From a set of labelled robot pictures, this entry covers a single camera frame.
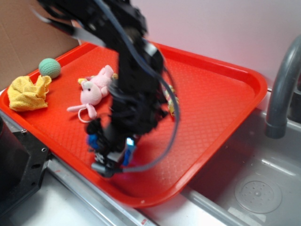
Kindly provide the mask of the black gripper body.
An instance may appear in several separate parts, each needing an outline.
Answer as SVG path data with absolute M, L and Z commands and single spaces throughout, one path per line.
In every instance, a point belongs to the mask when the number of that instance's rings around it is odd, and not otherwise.
M 110 122 L 102 126 L 102 119 L 97 117 L 86 126 L 87 135 L 96 134 L 101 143 L 99 153 L 94 153 L 95 162 L 91 168 L 104 178 L 111 178 L 121 173 L 124 148 L 127 137 L 136 140 L 157 127 L 167 112 L 161 106 L 166 103 L 162 87 L 156 82 L 151 92 L 126 93 L 114 81 L 109 86 L 112 96 Z

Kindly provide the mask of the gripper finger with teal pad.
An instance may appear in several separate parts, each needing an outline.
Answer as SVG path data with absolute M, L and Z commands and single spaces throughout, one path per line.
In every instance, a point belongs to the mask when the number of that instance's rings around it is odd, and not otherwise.
M 136 140 L 132 137 L 127 137 L 124 148 L 124 156 L 122 165 L 129 165 L 136 150 Z
M 89 152 L 99 153 L 101 150 L 101 143 L 96 134 L 87 135 L 86 139 Z

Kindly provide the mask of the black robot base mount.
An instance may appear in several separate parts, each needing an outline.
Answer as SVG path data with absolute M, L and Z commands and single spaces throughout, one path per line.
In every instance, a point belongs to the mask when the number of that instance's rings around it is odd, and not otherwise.
M 3 217 L 41 187 L 49 148 L 32 133 L 12 132 L 0 120 L 0 216 Z

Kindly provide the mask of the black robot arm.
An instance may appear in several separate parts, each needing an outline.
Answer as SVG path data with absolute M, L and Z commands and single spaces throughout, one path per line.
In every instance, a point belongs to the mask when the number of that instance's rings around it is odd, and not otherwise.
M 164 59 L 145 39 L 146 20 L 128 0 L 41 0 L 52 27 L 118 54 L 118 78 L 109 86 L 111 121 L 100 118 L 87 126 L 88 143 L 95 153 L 92 169 L 110 178 L 126 171 L 140 137 L 166 116 L 162 85 Z

